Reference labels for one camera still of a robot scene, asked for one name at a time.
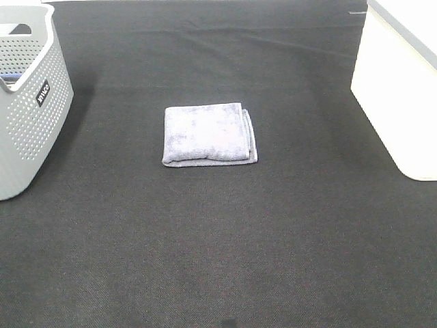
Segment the lavender towel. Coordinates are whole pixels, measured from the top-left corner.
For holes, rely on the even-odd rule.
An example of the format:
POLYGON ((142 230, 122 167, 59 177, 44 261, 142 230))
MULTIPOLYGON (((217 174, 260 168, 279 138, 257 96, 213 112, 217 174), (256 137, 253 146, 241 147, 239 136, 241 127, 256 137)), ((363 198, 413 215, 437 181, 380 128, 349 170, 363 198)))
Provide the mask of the lavender towel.
POLYGON ((257 161, 251 117, 241 103, 165 109, 164 166, 231 166, 257 161))

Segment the black table cloth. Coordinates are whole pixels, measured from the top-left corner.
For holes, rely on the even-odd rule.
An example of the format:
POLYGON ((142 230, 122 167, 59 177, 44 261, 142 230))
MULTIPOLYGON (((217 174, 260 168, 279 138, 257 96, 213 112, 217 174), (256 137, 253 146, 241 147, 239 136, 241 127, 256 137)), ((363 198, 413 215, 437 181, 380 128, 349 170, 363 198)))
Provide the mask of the black table cloth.
POLYGON ((1 203, 2 327, 435 327, 436 184, 350 91, 364 1, 73 1, 74 98, 1 203), (242 103, 254 165, 161 163, 164 110, 242 103))

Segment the grey perforated laundry basket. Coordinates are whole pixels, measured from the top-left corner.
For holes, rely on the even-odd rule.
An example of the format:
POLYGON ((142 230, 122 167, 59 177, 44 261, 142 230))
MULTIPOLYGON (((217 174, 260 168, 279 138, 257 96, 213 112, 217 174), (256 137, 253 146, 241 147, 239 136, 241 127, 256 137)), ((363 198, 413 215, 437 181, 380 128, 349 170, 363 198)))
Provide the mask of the grey perforated laundry basket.
POLYGON ((64 125, 74 96, 53 22, 45 3, 1 2, 1 23, 29 33, 1 37, 1 199, 22 193, 36 176, 64 125))

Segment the white storage box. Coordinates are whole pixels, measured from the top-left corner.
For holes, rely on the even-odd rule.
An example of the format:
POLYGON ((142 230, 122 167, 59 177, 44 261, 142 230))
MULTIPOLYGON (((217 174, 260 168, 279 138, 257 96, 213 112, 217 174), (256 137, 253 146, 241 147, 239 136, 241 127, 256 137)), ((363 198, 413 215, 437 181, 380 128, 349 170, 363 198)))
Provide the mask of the white storage box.
POLYGON ((351 90, 400 172, 435 181, 435 1, 368 1, 351 90))

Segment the blue item in basket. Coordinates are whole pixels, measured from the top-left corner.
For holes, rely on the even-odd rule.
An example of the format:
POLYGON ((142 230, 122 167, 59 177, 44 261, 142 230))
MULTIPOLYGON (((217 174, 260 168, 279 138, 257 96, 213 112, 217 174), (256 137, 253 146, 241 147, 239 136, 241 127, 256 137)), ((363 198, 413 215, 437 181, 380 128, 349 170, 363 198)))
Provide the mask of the blue item in basket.
POLYGON ((19 79, 22 75, 22 73, 0 73, 2 79, 19 79))

